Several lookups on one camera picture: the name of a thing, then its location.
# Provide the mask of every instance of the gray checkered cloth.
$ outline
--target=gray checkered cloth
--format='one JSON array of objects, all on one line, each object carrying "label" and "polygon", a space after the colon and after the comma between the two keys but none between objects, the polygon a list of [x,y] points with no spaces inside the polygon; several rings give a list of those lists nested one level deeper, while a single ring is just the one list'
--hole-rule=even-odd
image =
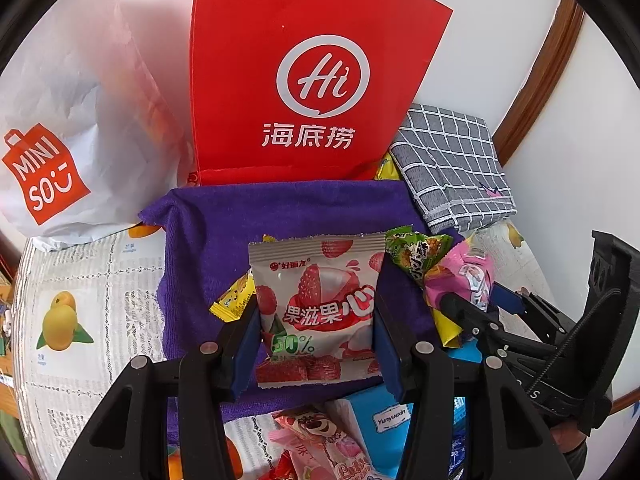
[{"label": "gray checkered cloth", "polygon": [[389,147],[435,234],[489,225],[516,213],[484,120],[412,104]]}]

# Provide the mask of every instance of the purple cloth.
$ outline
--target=purple cloth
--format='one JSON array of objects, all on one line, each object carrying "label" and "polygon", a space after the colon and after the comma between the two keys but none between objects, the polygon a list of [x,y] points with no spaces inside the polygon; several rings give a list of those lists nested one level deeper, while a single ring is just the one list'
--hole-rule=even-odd
[{"label": "purple cloth", "polygon": [[[158,303],[164,313],[162,345],[168,359],[214,340],[222,321],[209,312],[249,268],[248,244],[263,234],[278,239],[317,234],[382,232],[413,224],[428,233],[412,197],[398,181],[314,181],[175,189],[147,207],[140,218],[166,230],[164,276]],[[400,269],[383,266],[378,290],[402,305],[399,320],[416,335],[437,335],[420,290]],[[258,361],[265,357],[260,352]],[[379,382],[377,379],[327,386],[261,390],[252,378],[238,402],[223,406],[225,421],[300,404],[332,399]],[[175,417],[169,440],[177,440]]]}]

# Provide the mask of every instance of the green snack package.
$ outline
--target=green snack package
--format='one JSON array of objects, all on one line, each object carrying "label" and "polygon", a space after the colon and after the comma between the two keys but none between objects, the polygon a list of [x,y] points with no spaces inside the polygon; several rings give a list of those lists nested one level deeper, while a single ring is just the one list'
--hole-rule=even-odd
[{"label": "green snack package", "polygon": [[429,236],[412,229],[407,225],[387,231],[385,250],[394,263],[422,287],[424,273],[449,252],[453,238],[449,235]]}]

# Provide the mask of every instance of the white plastic bag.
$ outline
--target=white plastic bag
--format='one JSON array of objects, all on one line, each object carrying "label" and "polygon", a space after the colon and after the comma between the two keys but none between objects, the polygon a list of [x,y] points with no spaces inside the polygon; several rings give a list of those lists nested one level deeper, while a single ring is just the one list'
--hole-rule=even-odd
[{"label": "white plastic bag", "polygon": [[0,76],[0,155],[0,210],[42,250],[128,228],[185,183],[191,147],[119,0],[59,0],[21,44]]}]

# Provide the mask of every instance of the sleeve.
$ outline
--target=sleeve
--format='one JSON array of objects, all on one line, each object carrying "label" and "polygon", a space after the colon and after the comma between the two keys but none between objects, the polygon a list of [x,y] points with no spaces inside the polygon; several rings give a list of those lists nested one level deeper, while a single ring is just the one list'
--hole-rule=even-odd
[{"label": "sleeve", "polygon": [[565,453],[564,458],[569,465],[569,469],[571,469],[571,473],[574,474],[574,478],[578,478],[584,469],[584,463],[587,460],[587,441],[585,440],[573,451]]}]

